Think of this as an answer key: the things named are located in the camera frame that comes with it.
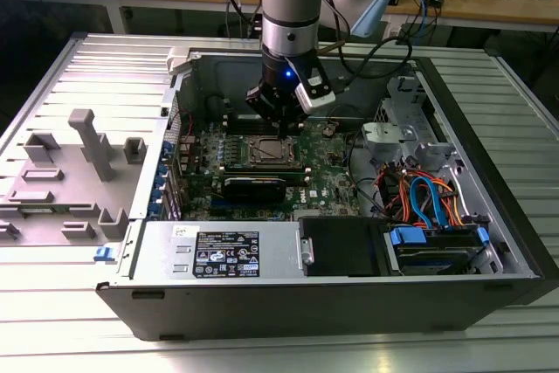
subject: electronic components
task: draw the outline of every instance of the electronic components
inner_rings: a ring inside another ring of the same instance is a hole
[[[359,213],[343,167],[343,133],[325,138],[325,123],[308,121],[299,135],[279,139],[251,135],[262,132],[260,124],[230,123],[227,133],[210,124],[191,136],[197,140],[190,153],[200,157],[201,170],[190,166],[183,175],[190,198],[185,218],[295,220],[295,212]],[[229,134],[229,128],[243,134]]]
[[[223,184],[224,199],[230,203],[282,203],[286,182],[279,178],[227,178]]]

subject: metal bracket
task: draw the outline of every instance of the metal bracket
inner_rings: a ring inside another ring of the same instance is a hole
[[[306,266],[310,266],[314,263],[312,238],[300,240],[300,258]]]

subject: slotted metal surface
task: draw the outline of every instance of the slotted metal surface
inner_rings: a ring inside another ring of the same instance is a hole
[[[50,132],[60,144],[81,144],[68,125],[74,108],[90,108],[93,125],[109,142],[123,145],[128,137],[149,137],[171,78],[165,59],[169,48],[73,40],[52,68],[52,77],[35,93],[38,100],[0,157],[0,197],[28,156],[23,145],[33,132]]]
[[[164,85],[168,82],[162,58],[171,46],[188,43],[185,38],[89,37],[76,54],[84,61],[78,65],[73,60],[59,81],[136,83],[139,79],[132,74],[139,74],[148,84]],[[402,50],[387,47],[381,53],[398,56]],[[559,201],[559,176],[556,174],[559,143],[553,125],[546,120],[547,115],[516,83],[506,67],[484,52],[417,48],[415,54],[432,58],[534,228],[559,262],[556,228],[559,224],[559,206],[556,205]],[[96,56],[104,59],[90,59]],[[128,56],[159,61],[140,60],[132,65],[124,60]],[[155,103],[139,102],[140,98],[144,101],[156,96],[152,93],[80,92],[68,98],[107,100],[93,104],[113,107],[115,103],[110,102],[111,98],[126,97],[134,103],[123,102],[122,106],[133,108],[155,106]],[[45,107],[42,112],[48,113],[44,116],[64,116],[52,113],[63,113],[66,108],[50,111],[52,108],[46,107],[54,103],[41,105]],[[98,116],[108,120],[103,123],[109,124],[109,128],[124,127],[110,126],[114,121],[109,119],[120,118],[110,114],[116,111],[105,107],[98,109]],[[126,113],[121,117],[129,118],[128,111],[132,109],[123,108],[123,111]],[[106,280],[115,270],[115,266],[95,265],[94,251],[95,248],[89,246],[0,248],[0,289],[3,290],[0,292],[0,336],[4,338],[0,355],[19,356],[0,358],[3,371],[9,371],[10,367],[18,371],[25,368],[129,370],[132,367],[161,372],[559,370],[557,291],[527,307],[499,310],[465,332],[141,342],[94,293],[96,282]],[[332,316],[343,317],[343,314],[332,313]]]

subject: white label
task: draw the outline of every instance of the white label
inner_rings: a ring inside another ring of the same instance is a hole
[[[315,76],[308,80],[310,86],[318,86],[322,83],[322,78],[320,76]]]
[[[173,226],[173,236],[176,238],[186,238],[188,236],[195,236],[200,231],[200,226],[185,226],[176,224]]]
[[[52,213],[52,209],[20,209],[22,213]]]

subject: blue drive bracket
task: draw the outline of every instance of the blue drive bracket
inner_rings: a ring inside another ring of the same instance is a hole
[[[390,239],[394,246],[400,244],[426,244],[427,238],[423,229],[415,226],[397,227],[390,232]]]

